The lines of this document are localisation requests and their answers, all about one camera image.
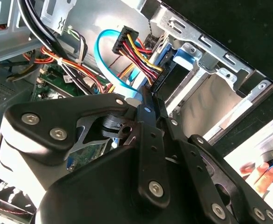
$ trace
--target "orange wire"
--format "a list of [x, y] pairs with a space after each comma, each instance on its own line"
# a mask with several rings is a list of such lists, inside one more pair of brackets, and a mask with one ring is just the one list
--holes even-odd
[[84, 67], [82, 67], [81, 65], [78, 65], [78, 64], [76, 64], [76, 63], [74, 63], [74, 62], [68, 61], [68, 60], [66, 60], [66, 59], [63, 59], [63, 58], [60, 59], [57, 55], [55, 55], [55, 54], [49, 52], [45, 47], [42, 47], [42, 48], [41, 48], [41, 52], [42, 52], [43, 54], [45, 54], [45, 55], [48, 55], [48, 56], [54, 58], [54, 59], [57, 60], [57, 61], [60, 61], [60, 60], [61, 60], [64, 64], [69, 65], [69, 66], [71, 66], [71, 67], [73, 67], [73, 68], [79, 70], [79, 71], [80, 71], [81, 73], [83, 73], [85, 76], [91, 78], [91, 79], [96, 83], [96, 85], [98, 86], [99, 91], [100, 91], [101, 93], [104, 93], [103, 88], [102, 88], [101, 84], [98, 82], [98, 80], [96, 79], [96, 77], [95, 77], [90, 71], [88, 71], [86, 68], [84, 68]]
[[139, 41], [139, 43], [140, 43], [140, 45], [142, 46], [142, 48], [143, 48], [144, 50], [146, 50], [146, 48], [145, 48], [143, 42], [141, 41], [141, 39], [140, 39], [140, 38], [137, 38], [137, 41]]
[[[125, 69], [125, 70], [121, 73], [119, 79], [122, 79], [124, 76], [126, 76], [127, 73], [128, 73], [132, 68], [133, 68], [133, 64], [131, 64], [127, 69]], [[108, 93], [113, 92], [114, 89], [115, 89], [115, 86], [112, 85], [112, 87], [109, 89]]]

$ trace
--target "red wire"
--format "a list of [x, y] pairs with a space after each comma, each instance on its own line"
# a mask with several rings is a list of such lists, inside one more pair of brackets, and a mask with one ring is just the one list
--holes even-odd
[[138, 62], [138, 64], [140, 63], [142, 65], [142, 68], [144, 68], [149, 74], [151, 74], [154, 78], [157, 78], [157, 75], [155, 75], [152, 71], [150, 71], [146, 66], [144, 66], [141, 62], [141, 60], [135, 56], [134, 52], [128, 47], [127, 43], [123, 43], [124, 47], [131, 53], [131, 55], [134, 57], [134, 59]]
[[142, 48], [136, 48], [139, 52], [142, 52], [142, 53], [147, 53], [147, 54], [151, 54], [152, 53], [152, 50], [146, 50], [146, 49], [142, 49]]
[[146, 48], [145, 48], [143, 42], [141, 41], [141, 39], [140, 39], [140, 38], [137, 38], [137, 41], [139, 41], [139, 43], [140, 43], [140, 45], [142, 46], [142, 48], [143, 48], [144, 50], [146, 50]]
[[11, 214], [15, 214], [15, 215], [25, 215], [25, 214], [27, 214], [26, 212], [16, 212], [16, 211], [10, 211], [10, 210], [6, 210], [6, 209], [2, 209], [2, 208], [0, 208], [0, 210], [11, 213]]

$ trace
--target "black plastic mount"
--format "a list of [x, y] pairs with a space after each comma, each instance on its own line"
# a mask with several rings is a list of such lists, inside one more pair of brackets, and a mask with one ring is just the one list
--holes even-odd
[[[178, 122], [168, 118], [164, 102], [146, 88], [141, 93], [138, 108], [116, 94], [102, 94], [6, 111], [3, 140], [47, 165], [68, 157], [79, 143], [78, 126], [84, 125], [80, 135], [87, 141], [122, 139], [118, 148], [50, 187], [38, 209], [42, 224], [273, 224], [267, 216], [273, 210], [207, 141], [186, 138]], [[21, 118], [27, 113], [40, 121], [26, 124]], [[65, 140], [50, 136], [55, 127], [67, 132]]]
[[132, 28], [129, 28], [127, 26], [124, 26], [118, 39], [116, 40], [116, 43], [115, 43], [113, 49], [112, 49], [114, 54], [121, 55], [119, 51], [123, 47], [123, 42], [125, 42], [128, 39], [127, 34], [130, 34], [133, 42], [135, 42], [137, 40], [137, 37], [139, 35], [139, 33], [137, 31], [135, 31]]

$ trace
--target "black cable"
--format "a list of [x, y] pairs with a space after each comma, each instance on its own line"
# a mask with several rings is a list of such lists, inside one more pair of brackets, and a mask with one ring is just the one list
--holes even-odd
[[94, 94], [94, 92], [90, 89], [89, 86], [86, 87], [87, 84], [85, 83], [85, 81], [81, 77], [77, 78], [75, 76], [75, 74], [73, 73], [72, 68], [68, 67], [65, 64], [62, 64], [61, 66], [64, 69], [65, 73], [72, 78], [72, 81], [81, 89], [81, 91], [85, 95]]
[[3, 68], [3, 67], [14, 67], [14, 66], [21, 66], [21, 65], [28, 65], [28, 64], [30, 64], [29, 61], [0, 63], [0, 68]]
[[86, 55], [87, 55], [87, 52], [88, 52], [88, 46], [87, 46], [87, 44], [86, 44], [86, 39], [85, 39], [85, 37], [83, 36], [83, 35], [81, 35], [79, 32], [77, 32], [75, 29], [72, 29], [74, 32], [76, 32], [79, 36], [80, 36], [80, 41], [82, 41], [83, 42], [83, 45], [84, 45], [84, 52], [83, 52], [83, 60], [84, 60], [84, 58], [86, 57]]
[[152, 49], [152, 44], [153, 44], [153, 40], [152, 40], [152, 37], [153, 37], [153, 31], [152, 31], [152, 26], [151, 26], [151, 21], [149, 21], [149, 29], [150, 29], [150, 48]]
[[[57, 48], [55, 48], [54, 46], [56, 46], [56, 44], [58, 44], [58, 41], [53, 41], [53, 39], [51, 38], [51, 40], [47, 39], [47, 36], [41, 32], [41, 30], [39, 29], [39, 27], [37, 26], [37, 24], [35, 22], [38, 22], [39, 26], [44, 27], [44, 25], [42, 24], [42, 22], [40, 21], [40, 19], [37, 20], [33, 20], [31, 17], [30, 12], [34, 12], [34, 10], [31, 10], [29, 12], [29, 9], [27, 7], [27, 4], [30, 5], [30, 2], [26, 3], [26, 0], [17, 0], [18, 6], [19, 6], [19, 10], [20, 10], [20, 14], [25, 22], [25, 24], [27, 25], [27, 27], [30, 29], [30, 31], [41, 41], [41, 43], [50, 51], [54, 52], [55, 54], [57, 54], [58, 56], [61, 56], [67, 60], [69, 60], [69, 57], [67, 56], [67, 54], [65, 53], [65, 51], [63, 50], [63, 48], [60, 46], [58, 46]], [[47, 34], [49, 34], [49, 30], [46, 29], [44, 27], [44, 29]], [[78, 85], [78, 87], [86, 94], [88, 92], [90, 92], [90, 88], [89, 86], [84, 82], [84, 80], [80, 77], [80, 75], [78, 74], [78, 71], [72, 68], [69, 68], [68, 66], [62, 66], [62, 68], [64, 69], [64, 71], [73, 79], [73, 82]]]
[[34, 10], [31, 0], [22, 0], [22, 1], [25, 2], [33, 22], [38, 27], [38, 29], [43, 33], [43, 35], [47, 37], [48, 42], [53, 46], [55, 51], [58, 53], [57, 55], [59, 57], [63, 57], [64, 59], [69, 60], [66, 52], [64, 51], [63, 47], [60, 45], [56, 37], [43, 25], [42, 21], [40, 20], [39, 16]]
[[56, 53], [55, 49], [50, 45], [47, 39], [44, 37], [43, 33], [34, 24], [30, 14], [28, 13], [27, 6], [23, 0], [17, 0], [20, 14], [29, 28], [29, 30], [38, 38], [38, 40], [50, 51]]

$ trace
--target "bolt head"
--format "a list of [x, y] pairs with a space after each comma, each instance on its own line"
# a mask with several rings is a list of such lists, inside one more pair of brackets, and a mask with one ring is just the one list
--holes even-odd
[[61, 128], [53, 128], [49, 134], [53, 139], [58, 141], [63, 141], [67, 138], [66, 131]]
[[174, 119], [173, 119], [173, 120], [171, 120], [171, 122], [172, 122], [172, 124], [173, 124], [173, 125], [175, 125], [175, 126], [177, 126], [177, 125], [178, 125], [178, 122], [177, 122], [176, 120], [174, 120]]
[[163, 187], [156, 181], [149, 183], [149, 190], [155, 197], [162, 197], [164, 195]]
[[212, 210], [218, 218], [222, 220], [225, 219], [225, 211], [218, 204], [216, 203], [212, 204]]
[[32, 113], [26, 113], [21, 117], [21, 120], [27, 125], [37, 125], [40, 121], [39, 117]]
[[119, 99], [116, 99], [116, 102], [117, 102], [118, 104], [120, 104], [120, 105], [123, 105], [123, 104], [124, 104], [123, 101], [122, 101], [122, 100], [119, 100]]
[[204, 140], [203, 140], [203, 139], [201, 139], [200, 137], [197, 137], [197, 140], [198, 140], [198, 142], [199, 142], [199, 143], [201, 143], [201, 144], [203, 144], [203, 143], [204, 143]]

